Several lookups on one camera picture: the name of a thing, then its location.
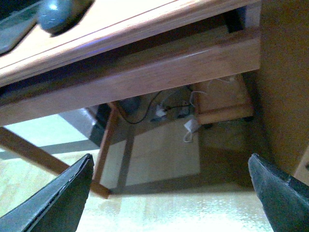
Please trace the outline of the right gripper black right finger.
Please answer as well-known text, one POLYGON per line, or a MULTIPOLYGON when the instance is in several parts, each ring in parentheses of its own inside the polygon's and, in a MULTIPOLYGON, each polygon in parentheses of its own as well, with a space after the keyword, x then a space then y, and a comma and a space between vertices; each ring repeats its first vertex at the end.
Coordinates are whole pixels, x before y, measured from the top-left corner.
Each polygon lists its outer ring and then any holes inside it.
POLYGON ((309 187, 258 154, 249 158, 248 168, 273 231, 307 232, 309 187))

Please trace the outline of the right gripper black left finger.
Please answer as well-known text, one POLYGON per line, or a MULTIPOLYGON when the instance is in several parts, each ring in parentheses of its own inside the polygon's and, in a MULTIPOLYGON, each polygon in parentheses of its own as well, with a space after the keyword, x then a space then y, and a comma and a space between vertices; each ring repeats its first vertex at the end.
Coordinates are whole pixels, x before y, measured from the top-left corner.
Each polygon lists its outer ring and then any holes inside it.
POLYGON ((90 192, 94 171, 86 154, 62 174, 0 218, 2 232, 74 232, 90 192))

